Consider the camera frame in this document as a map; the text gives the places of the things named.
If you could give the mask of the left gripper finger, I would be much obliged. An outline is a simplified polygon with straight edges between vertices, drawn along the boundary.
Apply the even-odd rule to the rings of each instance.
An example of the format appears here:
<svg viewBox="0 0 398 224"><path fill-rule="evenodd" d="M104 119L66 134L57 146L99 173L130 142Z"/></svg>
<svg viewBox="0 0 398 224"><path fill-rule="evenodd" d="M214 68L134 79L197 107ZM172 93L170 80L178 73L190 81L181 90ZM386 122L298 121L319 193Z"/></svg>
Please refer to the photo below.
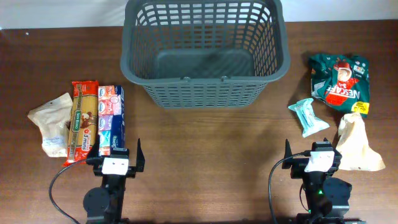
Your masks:
<svg viewBox="0 0 398 224"><path fill-rule="evenodd" d="M98 158L100 145L100 136L97 134L95 137L95 143L86 157L86 164L94 164L95 160Z"/></svg>
<svg viewBox="0 0 398 224"><path fill-rule="evenodd" d="M141 140L137 140L136 172L143 172L146 160L141 148Z"/></svg>

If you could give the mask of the beige paper pouch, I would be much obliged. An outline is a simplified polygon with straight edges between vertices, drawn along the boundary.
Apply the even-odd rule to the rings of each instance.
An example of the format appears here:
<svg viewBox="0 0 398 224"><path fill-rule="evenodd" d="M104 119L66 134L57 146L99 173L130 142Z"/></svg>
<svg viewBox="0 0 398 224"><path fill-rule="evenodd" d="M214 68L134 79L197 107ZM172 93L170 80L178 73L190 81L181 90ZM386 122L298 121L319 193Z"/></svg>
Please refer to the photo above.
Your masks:
<svg viewBox="0 0 398 224"><path fill-rule="evenodd" d="M375 172L386 165L369 146L365 123L359 113L345 114L338 127L336 150L341 154L339 169Z"/></svg>
<svg viewBox="0 0 398 224"><path fill-rule="evenodd" d="M27 117L39 128L42 149L49 157L67 157L68 128L72 110L72 98L64 93L29 111Z"/></svg>

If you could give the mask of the San Remo spaghetti packet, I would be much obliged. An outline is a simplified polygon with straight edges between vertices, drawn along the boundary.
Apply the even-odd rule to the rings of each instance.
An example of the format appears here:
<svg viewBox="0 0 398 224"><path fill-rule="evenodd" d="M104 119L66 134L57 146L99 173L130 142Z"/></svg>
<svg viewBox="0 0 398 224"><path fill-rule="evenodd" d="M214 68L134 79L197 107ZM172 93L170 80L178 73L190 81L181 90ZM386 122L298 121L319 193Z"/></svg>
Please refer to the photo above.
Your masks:
<svg viewBox="0 0 398 224"><path fill-rule="evenodd" d="M72 84L73 105L64 167L87 158L98 131L98 81L75 81Z"/></svg>

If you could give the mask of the Kleenex tissue multipack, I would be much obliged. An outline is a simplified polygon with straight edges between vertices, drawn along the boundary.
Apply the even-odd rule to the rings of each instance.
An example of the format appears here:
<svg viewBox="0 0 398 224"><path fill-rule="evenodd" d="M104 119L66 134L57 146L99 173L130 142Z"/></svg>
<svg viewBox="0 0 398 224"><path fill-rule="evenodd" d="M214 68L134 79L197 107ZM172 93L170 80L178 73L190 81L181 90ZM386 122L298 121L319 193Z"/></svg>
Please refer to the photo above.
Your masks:
<svg viewBox="0 0 398 224"><path fill-rule="evenodd" d="M99 156L110 156L125 146L124 89L121 85L98 87Z"/></svg>

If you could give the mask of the green Nescafe coffee bag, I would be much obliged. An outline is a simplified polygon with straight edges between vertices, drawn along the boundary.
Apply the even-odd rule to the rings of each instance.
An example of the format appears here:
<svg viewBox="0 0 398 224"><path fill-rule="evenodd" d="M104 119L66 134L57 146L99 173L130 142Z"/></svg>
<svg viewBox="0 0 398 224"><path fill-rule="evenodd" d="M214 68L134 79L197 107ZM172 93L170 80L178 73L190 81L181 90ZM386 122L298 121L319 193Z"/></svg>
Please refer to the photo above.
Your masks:
<svg viewBox="0 0 398 224"><path fill-rule="evenodd" d="M369 62L354 55L316 54L309 58L311 95L329 107L367 117L370 108Z"/></svg>

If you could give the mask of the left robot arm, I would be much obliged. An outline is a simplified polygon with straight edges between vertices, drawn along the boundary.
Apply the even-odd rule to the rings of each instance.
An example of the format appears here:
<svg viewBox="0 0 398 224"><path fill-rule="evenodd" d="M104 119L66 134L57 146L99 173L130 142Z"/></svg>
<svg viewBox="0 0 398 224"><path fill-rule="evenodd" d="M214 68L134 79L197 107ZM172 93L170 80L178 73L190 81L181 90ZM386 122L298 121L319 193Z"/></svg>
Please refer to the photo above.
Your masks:
<svg viewBox="0 0 398 224"><path fill-rule="evenodd" d="M86 163L93 166L93 173L102 178L101 185L89 190L84 199L83 207L87 213L87 223L129 223L122 217L126 180L134 179L138 172L144 171L145 157L141 149L141 141L137 141L136 165L130 166L129 149L116 148L116 153L109 156L99 155L100 140L97 139L89 152ZM111 167L120 166L120 173L104 174L104 163Z"/></svg>

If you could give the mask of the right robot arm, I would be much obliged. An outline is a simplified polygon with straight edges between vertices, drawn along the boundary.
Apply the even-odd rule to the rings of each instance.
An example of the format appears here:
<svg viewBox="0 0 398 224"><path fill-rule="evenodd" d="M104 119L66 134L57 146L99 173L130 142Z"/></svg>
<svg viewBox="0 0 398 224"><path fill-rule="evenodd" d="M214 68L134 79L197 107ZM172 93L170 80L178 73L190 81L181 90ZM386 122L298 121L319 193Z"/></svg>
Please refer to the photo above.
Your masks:
<svg viewBox="0 0 398 224"><path fill-rule="evenodd" d="M289 141L285 142L283 169L290 170L293 179L301 179L305 192L307 213L299 213L289 221L295 224L360 224L360 219L346 219L352 185L333 177L342 155L327 139L314 142L303 157L292 154Z"/></svg>

